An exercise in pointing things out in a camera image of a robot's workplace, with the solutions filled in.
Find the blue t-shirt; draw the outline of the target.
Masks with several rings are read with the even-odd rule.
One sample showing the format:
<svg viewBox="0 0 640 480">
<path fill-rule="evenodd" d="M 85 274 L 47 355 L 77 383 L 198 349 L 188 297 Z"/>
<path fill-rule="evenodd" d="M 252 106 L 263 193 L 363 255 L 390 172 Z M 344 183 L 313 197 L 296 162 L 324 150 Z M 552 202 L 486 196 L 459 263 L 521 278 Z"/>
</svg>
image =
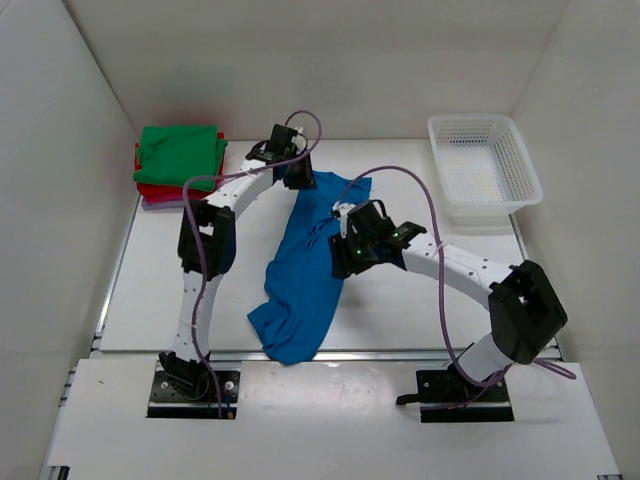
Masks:
<svg viewBox="0 0 640 480">
<path fill-rule="evenodd" d="M 294 365 L 311 360 L 336 312 L 343 281 L 332 276 L 329 238 L 340 232 L 334 203 L 360 204 L 370 198 L 372 179 L 356 183 L 332 172 L 314 174 L 317 188 L 302 190 L 274 259 L 267 265 L 268 300 L 248 314 L 263 352 Z"/>
</svg>

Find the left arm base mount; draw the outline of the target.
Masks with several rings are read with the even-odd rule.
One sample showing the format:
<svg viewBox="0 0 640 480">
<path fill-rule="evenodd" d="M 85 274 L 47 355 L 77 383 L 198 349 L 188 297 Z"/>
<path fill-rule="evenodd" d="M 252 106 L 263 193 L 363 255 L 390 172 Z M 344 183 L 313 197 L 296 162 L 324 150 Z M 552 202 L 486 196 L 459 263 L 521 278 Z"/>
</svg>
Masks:
<svg viewBox="0 0 640 480">
<path fill-rule="evenodd" d="M 238 365 L 215 370 L 217 381 L 199 360 L 160 353 L 147 404 L 155 419 L 235 420 L 241 387 Z"/>
</svg>

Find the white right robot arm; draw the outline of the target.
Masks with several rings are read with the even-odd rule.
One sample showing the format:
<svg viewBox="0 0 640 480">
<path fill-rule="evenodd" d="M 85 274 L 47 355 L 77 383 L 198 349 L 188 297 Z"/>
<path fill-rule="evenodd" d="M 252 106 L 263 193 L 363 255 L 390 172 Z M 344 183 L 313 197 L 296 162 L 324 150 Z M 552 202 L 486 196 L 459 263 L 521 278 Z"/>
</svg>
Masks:
<svg viewBox="0 0 640 480">
<path fill-rule="evenodd" d="M 471 400 L 513 364 L 536 362 L 567 324 L 568 315 L 543 268 L 493 262 L 446 245 L 424 227 L 395 225 L 383 202 L 335 203 L 339 231 L 329 239 L 332 274 L 339 279 L 389 264 L 438 283 L 438 312 L 446 314 L 448 287 L 476 301 L 490 317 L 490 331 L 451 356 L 449 391 Z"/>
</svg>

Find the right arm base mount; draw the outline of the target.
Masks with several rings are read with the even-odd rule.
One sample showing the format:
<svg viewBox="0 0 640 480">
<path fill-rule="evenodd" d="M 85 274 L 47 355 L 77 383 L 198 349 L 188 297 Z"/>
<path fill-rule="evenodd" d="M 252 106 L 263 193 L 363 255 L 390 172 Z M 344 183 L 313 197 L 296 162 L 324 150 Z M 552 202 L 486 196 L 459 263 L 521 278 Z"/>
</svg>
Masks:
<svg viewBox="0 0 640 480">
<path fill-rule="evenodd" d="M 515 420 L 505 371 L 488 377 L 487 386 L 464 379 L 455 368 L 416 370 L 416 390 L 396 397 L 395 406 L 417 405 L 423 424 L 508 423 Z"/>
</svg>

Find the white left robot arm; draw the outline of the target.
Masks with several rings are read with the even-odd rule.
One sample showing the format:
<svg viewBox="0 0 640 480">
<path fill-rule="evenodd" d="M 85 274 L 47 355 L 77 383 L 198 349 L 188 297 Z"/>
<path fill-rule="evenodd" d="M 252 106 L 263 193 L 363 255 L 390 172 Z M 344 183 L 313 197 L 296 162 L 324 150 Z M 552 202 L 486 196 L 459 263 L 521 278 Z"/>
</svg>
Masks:
<svg viewBox="0 0 640 480">
<path fill-rule="evenodd" d="M 173 380 L 185 397 L 197 398 L 208 389 L 209 373 L 198 364 L 209 355 L 215 296 L 235 260 L 236 221 L 279 181 L 292 190 L 313 188 L 311 149 L 302 128 L 276 124 L 269 139 L 252 147 L 237 173 L 227 175 L 213 194 L 192 200 L 185 210 L 178 242 L 183 299 L 169 353 L 188 362 L 176 370 Z"/>
</svg>

